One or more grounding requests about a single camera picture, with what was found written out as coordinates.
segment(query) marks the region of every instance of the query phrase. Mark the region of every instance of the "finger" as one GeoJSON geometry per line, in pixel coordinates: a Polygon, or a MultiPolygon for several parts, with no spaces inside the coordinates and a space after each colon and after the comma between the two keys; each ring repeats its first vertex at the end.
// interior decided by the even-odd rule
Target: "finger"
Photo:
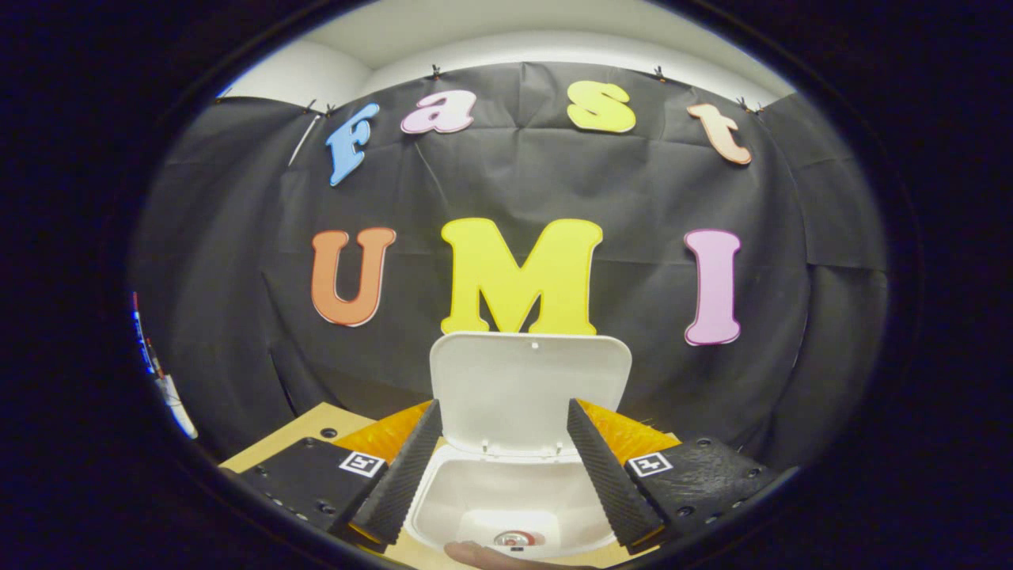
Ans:
{"type": "Polygon", "coordinates": [[[566,566],[533,560],[521,560],[475,543],[450,543],[444,552],[457,562],[480,570],[598,570],[592,566],[566,566]]]}

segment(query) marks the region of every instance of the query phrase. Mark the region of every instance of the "open lid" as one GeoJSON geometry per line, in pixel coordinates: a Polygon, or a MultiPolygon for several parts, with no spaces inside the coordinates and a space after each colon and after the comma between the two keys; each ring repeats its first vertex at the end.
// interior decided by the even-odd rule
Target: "open lid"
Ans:
{"type": "Polygon", "coordinates": [[[444,437],[492,456],[574,454],[569,400],[614,411],[631,363],[626,345],[599,336],[451,333],[430,351],[444,437]]]}

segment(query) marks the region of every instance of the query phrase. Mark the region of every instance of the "black fabric backdrop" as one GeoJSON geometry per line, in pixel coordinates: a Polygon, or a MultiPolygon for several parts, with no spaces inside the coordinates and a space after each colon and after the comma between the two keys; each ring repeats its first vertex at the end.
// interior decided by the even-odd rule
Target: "black fabric backdrop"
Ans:
{"type": "MultiPolygon", "coordinates": [[[[886,247],[860,167],[801,97],[757,114],[629,70],[523,63],[420,78],[314,116],[251,98],[209,107],[167,157],[136,236],[146,333],[218,458],[319,402],[378,418],[431,398],[427,355],[451,295],[440,230],[464,217],[495,221],[519,263],[552,220],[602,226],[590,315],[633,354],[623,414],[784,468],[812,460],[861,399],[884,328],[886,247]],[[636,127],[577,129],[565,111],[577,80],[620,85],[636,127]],[[478,96],[468,129],[400,131],[418,99],[456,88],[478,96]],[[366,159],[332,187],[324,141],[369,102],[381,110],[366,159]],[[704,102],[736,121],[748,166],[721,158],[687,112],[704,102]],[[327,323],[310,298],[312,237],[374,226],[397,231],[380,308],[363,327],[327,323]],[[683,339],[697,299],[683,236],[698,228],[742,239],[742,335],[728,345],[683,339]]],[[[361,258],[354,243],[341,251],[343,299],[361,258]]]]}

